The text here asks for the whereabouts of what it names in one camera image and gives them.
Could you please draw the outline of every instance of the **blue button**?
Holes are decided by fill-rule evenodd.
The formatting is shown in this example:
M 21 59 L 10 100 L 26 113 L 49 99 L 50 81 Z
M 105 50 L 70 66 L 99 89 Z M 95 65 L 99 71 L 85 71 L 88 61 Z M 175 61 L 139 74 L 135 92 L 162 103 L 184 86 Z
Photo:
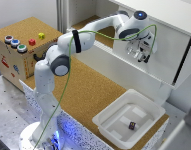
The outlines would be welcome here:
M 13 40 L 12 43 L 19 43 L 19 40 Z

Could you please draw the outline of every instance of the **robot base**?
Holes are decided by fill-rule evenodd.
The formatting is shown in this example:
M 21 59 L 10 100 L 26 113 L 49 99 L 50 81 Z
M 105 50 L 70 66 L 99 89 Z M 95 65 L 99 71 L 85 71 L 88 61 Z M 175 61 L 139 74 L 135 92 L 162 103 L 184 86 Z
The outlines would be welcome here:
M 35 143 L 32 140 L 30 140 L 30 137 L 32 136 L 33 132 L 38 127 L 38 125 L 39 125 L 39 122 L 30 124 L 21 132 L 21 135 L 19 138 L 19 150 L 33 150 L 34 149 Z M 64 143 L 65 143 L 65 139 L 60 138 L 61 148 L 63 147 Z M 35 148 L 35 150 L 44 150 L 44 148 L 37 147 L 37 148 Z

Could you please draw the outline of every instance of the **robotic arm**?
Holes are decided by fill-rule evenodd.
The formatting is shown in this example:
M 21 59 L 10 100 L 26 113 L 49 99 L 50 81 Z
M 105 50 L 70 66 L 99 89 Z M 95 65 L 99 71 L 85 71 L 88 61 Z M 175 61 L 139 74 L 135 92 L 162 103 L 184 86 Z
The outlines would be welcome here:
M 139 32 L 149 25 L 149 18 L 147 14 L 143 11 L 136 11 L 134 15 L 129 18 L 127 12 L 118 11 L 109 17 L 96 20 L 87 24 L 84 28 L 78 30 L 80 31 L 98 31 L 108 26 L 113 26 L 119 37 L 119 39 L 127 38 L 133 34 Z M 68 73 L 69 70 L 69 42 L 73 34 L 67 33 L 59 37 L 57 45 L 50 47 L 47 51 L 46 60 L 50 64 L 50 68 L 53 74 L 57 76 L 63 76 Z M 79 34 L 81 51 L 90 49 L 95 41 L 95 33 L 81 33 Z M 147 29 L 140 34 L 128 39 L 127 41 L 138 41 L 140 42 L 140 51 L 134 52 L 131 48 L 129 53 L 135 53 L 135 58 L 139 62 L 147 57 L 147 52 L 150 51 L 153 43 L 154 35 Z M 154 44 L 153 53 L 157 50 L 157 44 Z M 71 44 L 71 53 L 76 53 L 75 41 L 73 40 Z

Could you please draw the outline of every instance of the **brown box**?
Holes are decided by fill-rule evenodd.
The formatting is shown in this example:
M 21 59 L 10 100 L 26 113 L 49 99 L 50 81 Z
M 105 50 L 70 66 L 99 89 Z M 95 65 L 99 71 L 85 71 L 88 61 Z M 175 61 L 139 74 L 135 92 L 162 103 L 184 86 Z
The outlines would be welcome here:
M 45 38 L 39 39 L 38 34 L 44 33 Z M 27 46 L 27 53 L 20 54 L 11 45 L 5 44 L 5 36 L 11 35 Z M 36 61 L 33 54 L 41 57 L 49 45 L 56 41 L 62 33 L 42 21 L 31 17 L 0 29 L 0 71 L 1 74 L 23 91 L 19 83 L 34 74 Z M 36 45 L 29 45 L 29 39 L 35 39 Z

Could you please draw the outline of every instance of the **cork board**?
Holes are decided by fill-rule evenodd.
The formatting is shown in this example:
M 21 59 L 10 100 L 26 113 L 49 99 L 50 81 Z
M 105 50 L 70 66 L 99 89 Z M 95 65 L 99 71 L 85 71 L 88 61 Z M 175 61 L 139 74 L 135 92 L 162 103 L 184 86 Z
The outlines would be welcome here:
M 43 40 L 38 37 L 38 34 L 41 32 L 45 34 Z M 11 35 L 14 39 L 20 40 L 21 44 L 27 46 L 28 51 L 33 51 L 36 48 L 57 39 L 62 33 L 37 18 L 31 17 L 0 29 L 0 41 L 5 43 L 5 36 L 7 35 Z M 29 39 L 35 39 L 36 45 L 29 45 Z
M 72 27 L 75 28 L 76 30 L 79 30 L 79 29 L 83 28 L 86 24 L 88 24 L 89 22 L 92 22 L 92 21 L 97 20 L 97 19 L 100 19 L 100 17 L 92 16 L 92 17 L 90 17 L 90 18 L 88 18 L 88 19 L 86 19 L 86 20 L 84 20 L 84 21 L 82 21 L 82 22 L 80 22 L 78 24 L 73 25 Z M 107 36 L 110 36 L 110 37 L 115 36 L 114 27 L 107 27 L 107 28 L 102 29 L 102 30 L 100 30 L 98 32 L 103 33 L 103 34 L 105 34 Z M 103 43 L 103 44 L 105 44 L 105 45 L 107 45 L 110 48 L 113 48 L 114 41 L 111 40 L 111 39 L 108 39 L 108 38 L 106 38 L 104 36 L 96 34 L 96 40 Z
M 53 94 L 58 100 L 66 79 L 67 76 L 55 77 Z M 32 89 L 35 88 L 34 76 L 24 82 Z M 92 122 L 92 118 L 125 92 L 126 89 L 123 87 L 72 57 L 71 77 L 61 107 L 115 150 L 119 150 L 100 134 L 98 127 Z M 165 114 L 131 150 L 143 148 L 168 118 L 168 115 Z

